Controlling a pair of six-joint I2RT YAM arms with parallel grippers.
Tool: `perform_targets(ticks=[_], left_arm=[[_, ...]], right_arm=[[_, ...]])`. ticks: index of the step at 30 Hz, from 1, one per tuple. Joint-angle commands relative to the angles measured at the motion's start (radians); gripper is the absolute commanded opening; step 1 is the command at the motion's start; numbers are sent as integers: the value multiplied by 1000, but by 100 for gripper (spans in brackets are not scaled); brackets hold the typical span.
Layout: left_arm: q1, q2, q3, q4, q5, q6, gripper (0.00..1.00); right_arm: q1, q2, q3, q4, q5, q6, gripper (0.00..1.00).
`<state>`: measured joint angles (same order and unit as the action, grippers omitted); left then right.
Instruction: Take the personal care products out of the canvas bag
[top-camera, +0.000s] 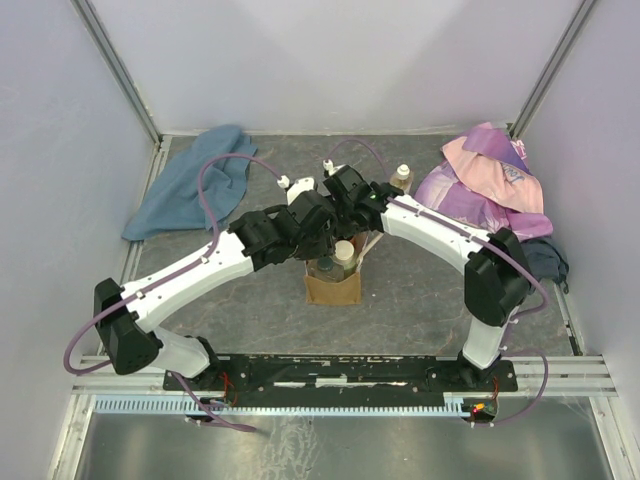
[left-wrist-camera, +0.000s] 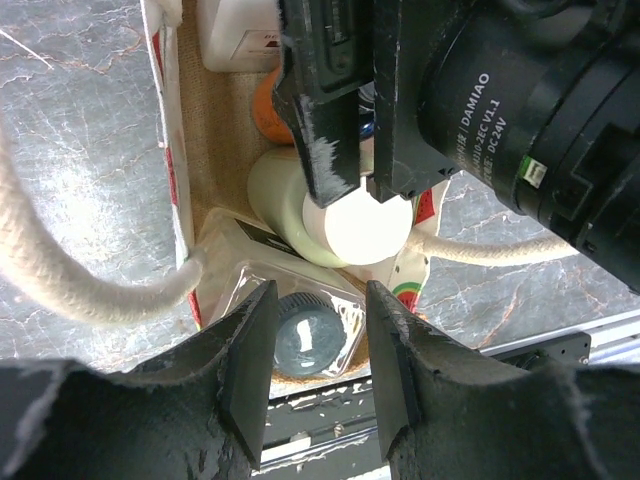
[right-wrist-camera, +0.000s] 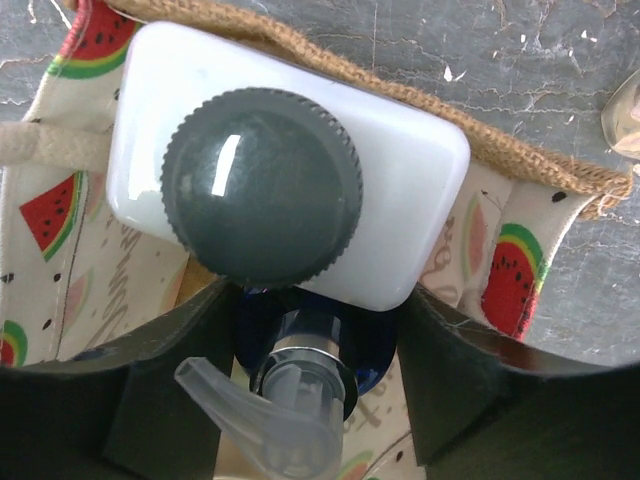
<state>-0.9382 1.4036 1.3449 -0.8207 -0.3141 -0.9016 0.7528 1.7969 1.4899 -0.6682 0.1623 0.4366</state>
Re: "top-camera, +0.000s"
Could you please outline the pale green cream-cap bottle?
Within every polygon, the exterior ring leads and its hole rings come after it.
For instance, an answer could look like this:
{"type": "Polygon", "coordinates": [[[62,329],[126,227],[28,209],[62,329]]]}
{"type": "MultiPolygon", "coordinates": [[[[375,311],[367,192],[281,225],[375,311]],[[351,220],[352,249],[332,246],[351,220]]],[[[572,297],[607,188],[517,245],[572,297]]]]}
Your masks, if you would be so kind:
{"type": "Polygon", "coordinates": [[[337,241],[333,260],[343,268],[344,277],[351,276],[357,267],[357,255],[354,245],[349,240],[337,241]]]}

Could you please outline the amber liquid clear bottle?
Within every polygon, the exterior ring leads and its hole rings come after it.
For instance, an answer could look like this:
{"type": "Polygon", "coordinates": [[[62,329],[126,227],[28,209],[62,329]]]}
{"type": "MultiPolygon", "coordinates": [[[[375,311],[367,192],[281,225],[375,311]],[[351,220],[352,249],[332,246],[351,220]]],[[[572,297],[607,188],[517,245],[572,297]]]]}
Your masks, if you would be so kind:
{"type": "Polygon", "coordinates": [[[407,164],[401,164],[391,175],[389,183],[393,187],[402,190],[405,195],[409,195],[413,180],[414,171],[407,164]]]}

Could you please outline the pink purple floral cloth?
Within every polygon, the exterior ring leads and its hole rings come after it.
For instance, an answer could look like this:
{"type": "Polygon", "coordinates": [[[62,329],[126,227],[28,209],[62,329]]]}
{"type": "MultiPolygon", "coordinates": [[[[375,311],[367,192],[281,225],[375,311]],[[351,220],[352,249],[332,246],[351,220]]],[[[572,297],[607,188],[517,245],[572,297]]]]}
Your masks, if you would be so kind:
{"type": "Polygon", "coordinates": [[[414,194],[420,204],[490,232],[509,228],[521,241],[553,233],[522,141],[486,122],[444,144],[441,153],[443,161],[414,194]]]}

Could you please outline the blue denim cloth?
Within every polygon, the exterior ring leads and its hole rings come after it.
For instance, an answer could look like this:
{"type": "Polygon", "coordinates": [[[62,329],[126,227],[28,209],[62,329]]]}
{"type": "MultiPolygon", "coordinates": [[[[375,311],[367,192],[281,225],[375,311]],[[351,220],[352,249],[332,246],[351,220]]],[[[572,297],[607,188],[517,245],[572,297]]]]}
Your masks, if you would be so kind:
{"type": "Polygon", "coordinates": [[[248,158],[257,147],[239,127],[225,125],[200,134],[185,150],[168,161],[152,183],[122,238],[142,241],[157,234],[183,230],[210,230],[198,192],[203,165],[223,154],[239,154],[210,166],[203,177],[203,193],[217,221],[224,221],[247,190],[248,158]]]}

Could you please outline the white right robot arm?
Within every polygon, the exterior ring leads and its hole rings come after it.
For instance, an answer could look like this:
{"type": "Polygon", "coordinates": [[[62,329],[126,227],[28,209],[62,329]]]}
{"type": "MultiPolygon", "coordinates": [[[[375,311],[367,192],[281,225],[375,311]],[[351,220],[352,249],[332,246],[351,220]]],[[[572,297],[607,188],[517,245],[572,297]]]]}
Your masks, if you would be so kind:
{"type": "Polygon", "coordinates": [[[337,215],[336,232],[351,236],[377,231],[407,240],[454,267],[463,276],[469,333],[458,355],[457,376],[478,391],[494,377],[507,323],[529,291],[530,271],[515,234],[492,234],[466,226],[420,205],[388,184],[368,183],[348,165],[323,162],[323,184],[337,215]]]}

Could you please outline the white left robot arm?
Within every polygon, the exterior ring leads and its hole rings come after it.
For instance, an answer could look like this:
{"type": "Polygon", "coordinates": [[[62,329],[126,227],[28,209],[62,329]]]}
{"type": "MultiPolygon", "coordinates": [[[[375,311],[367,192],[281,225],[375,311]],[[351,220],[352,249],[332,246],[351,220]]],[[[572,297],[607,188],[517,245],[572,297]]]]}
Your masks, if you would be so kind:
{"type": "Polygon", "coordinates": [[[231,280],[330,251],[335,220],[333,202],[305,178],[286,203],[244,213],[216,240],[163,270],[126,286],[111,278],[98,283],[95,328],[115,372],[156,365],[186,376],[199,390],[215,387],[221,368],[209,344],[162,329],[164,320],[231,280]]]}

